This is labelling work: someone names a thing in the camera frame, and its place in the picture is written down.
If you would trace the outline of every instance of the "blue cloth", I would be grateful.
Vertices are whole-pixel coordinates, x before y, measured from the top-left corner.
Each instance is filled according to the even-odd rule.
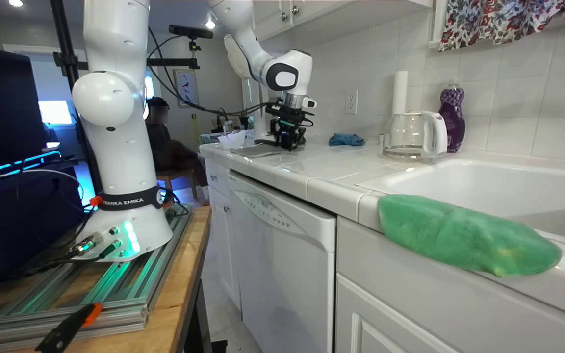
[[[357,135],[351,134],[334,134],[330,140],[328,140],[328,146],[363,146],[365,145],[365,140],[358,137]]]

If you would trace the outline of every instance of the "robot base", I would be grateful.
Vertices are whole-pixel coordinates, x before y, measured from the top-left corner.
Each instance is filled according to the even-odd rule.
[[[164,209],[148,205],[123,211],[97,210],[76,238],[76,244],[90,235],[100,235],[102,241],[85,255],[76,256],[72,260],[97,257],[110,243],[119,239],[121,245],[106,258],[97,261],[132,261],[166,244],[173,232],[167,223]]]

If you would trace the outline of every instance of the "green towel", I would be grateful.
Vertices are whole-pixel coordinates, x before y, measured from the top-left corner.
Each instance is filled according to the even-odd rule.
[[[379,217],[389,240],[464,270],[533,275],[561,259],[555,244],[524,224],[422,196],[383,196]]]

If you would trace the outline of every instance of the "floral curtain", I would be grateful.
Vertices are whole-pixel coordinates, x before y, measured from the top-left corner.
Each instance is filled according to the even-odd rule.
[[[556,14],[565,17],[565,0],[448,0],[439,51],[479,39],[513,42],[541,32]]]

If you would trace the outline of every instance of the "floor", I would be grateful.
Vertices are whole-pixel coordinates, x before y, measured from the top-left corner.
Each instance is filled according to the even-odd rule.
[[[86,163],[82,162],[76,166],[76,176],[83,189],[82,202],[86,205],[94,195]],[[194,200],[190,188],[175,190],[174,193],[181,203],[201,206],[204,201],[202,195],[198,195],[198,200]],[[202,283],[204,284],[204,300],[206,301],[211,340],[228,340],[227,353],[262,353],[243,324],[241,313],[222,287],[217,265],[217,245],[213,238],[209,240],[206,249],[204,268],[202,268]]]

